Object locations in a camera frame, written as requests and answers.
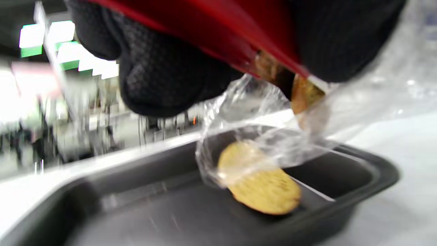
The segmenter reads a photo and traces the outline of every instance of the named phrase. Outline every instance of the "textured black glove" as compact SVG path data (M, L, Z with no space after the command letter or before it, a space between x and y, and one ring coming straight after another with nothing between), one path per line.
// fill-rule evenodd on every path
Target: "textured black glove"
M302 63L325 81L349 80L377 55L405 1L289 1ZM99 58L118 60L121 96L138 114L174 116L220 95L242 75L197 47L120 13L82 0L66 4L82 45ZM291 90L284 93L289 97Z

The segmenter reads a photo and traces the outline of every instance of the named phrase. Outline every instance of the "clear plastic wrapper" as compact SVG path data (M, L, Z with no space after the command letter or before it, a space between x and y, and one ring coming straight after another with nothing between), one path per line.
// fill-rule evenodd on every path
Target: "clear plastic wrapper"
M437 2L410 1L397 29L366 71L330 91L281 127L257 127L259 117L290 109L281 91L244 75L221 96L206 102L196 158L206 181L227 187L263 169L296 166L334 149L372 123L437 110ZM221 133L260 149L268 161L218 169ZM239 153L244 161L245 153Z

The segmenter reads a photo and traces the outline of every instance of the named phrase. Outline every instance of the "round cracker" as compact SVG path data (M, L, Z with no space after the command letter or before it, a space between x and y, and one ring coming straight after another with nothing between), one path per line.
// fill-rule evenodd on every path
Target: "round cracker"
M271 162L256 146L246 142L230 144L220 155L219 170L244 168L255 162ZM282 169L261 170L228 185L240 203L265 214L282 215L294 210L301 190Z

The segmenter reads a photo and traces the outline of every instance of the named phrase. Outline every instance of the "kitchen equipment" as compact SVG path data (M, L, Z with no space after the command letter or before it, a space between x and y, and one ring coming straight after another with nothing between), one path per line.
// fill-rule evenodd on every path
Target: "kitchen equipment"
M217 153L235 140L230 132L217 139ZM386 160L340 145L285 169L301 186L302 202L286 216L270 216L205 185L195 148L189 142L70 182L0 244L312 245L343 229L359 202L399 178Z

